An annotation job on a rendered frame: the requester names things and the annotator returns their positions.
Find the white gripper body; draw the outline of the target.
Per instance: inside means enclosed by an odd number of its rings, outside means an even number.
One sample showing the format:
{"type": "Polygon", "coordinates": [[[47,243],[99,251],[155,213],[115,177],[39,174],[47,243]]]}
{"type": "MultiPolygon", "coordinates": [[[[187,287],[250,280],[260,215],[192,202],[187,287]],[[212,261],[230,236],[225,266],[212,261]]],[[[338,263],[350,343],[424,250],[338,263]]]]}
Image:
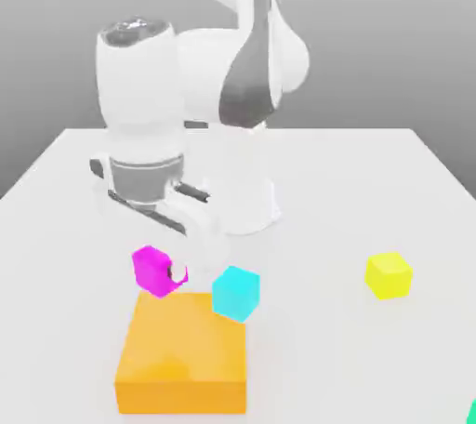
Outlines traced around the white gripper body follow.
{"type": "Polygon", "coordinates": [[[201,202],[173,188],[157,203],[139,204],[122,198],[112,189],[108,196],[116,203],[175,232],[180,237],[183,262],[197,270],[214,270],[225,262],[225,233],[217,216],[201,202]]]}

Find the small magenta cube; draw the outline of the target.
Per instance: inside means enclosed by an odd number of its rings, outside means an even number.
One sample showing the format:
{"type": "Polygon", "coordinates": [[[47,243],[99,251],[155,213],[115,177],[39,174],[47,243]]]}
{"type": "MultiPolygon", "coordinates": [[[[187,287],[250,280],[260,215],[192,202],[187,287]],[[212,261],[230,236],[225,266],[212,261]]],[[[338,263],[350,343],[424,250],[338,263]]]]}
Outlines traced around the small magenta cube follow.
{"type": "Polygon", "coordinates": [[[137,284],[157,298],[164,298],[189,281],[188,269],[176,282],[172,278],[172,259],[167,253],[146,245],[132,254],[137,284]]]}

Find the small cyan cube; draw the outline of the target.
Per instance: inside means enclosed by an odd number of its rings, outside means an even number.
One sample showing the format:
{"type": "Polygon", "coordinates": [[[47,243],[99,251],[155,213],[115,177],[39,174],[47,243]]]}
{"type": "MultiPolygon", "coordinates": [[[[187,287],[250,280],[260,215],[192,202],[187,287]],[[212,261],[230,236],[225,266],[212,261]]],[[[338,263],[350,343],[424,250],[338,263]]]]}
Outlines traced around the small cyan cube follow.
{"type": "Polygon", "coordinates": [[[244,323],[260,301],[260,276],[228,267],[212,284],[213,312],[244,323]]]}

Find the small yellow cube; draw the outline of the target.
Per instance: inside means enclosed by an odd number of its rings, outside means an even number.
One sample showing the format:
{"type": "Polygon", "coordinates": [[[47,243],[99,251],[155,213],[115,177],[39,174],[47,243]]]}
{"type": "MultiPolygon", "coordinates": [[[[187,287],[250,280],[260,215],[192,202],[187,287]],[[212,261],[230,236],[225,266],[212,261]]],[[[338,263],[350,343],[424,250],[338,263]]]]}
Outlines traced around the small yellow cube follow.
{"type": "Polygon", "coordinates": [[[398,252],[373,255],[366,262],[364,281],[379,299],[409,294],[413,269],[398,252]]]}

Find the large orange box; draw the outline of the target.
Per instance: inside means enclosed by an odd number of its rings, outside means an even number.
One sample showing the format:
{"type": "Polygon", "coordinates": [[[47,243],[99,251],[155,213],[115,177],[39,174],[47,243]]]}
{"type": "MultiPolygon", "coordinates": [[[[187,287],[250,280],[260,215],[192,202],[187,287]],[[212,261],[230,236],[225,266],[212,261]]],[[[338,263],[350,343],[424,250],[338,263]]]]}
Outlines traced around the large orange box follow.
{"type": "Polygon", "coordinates": [[[114,387],[122,414],[243,414],[245,325],[214,313],[208,293],[142,292],[114,387]]]}

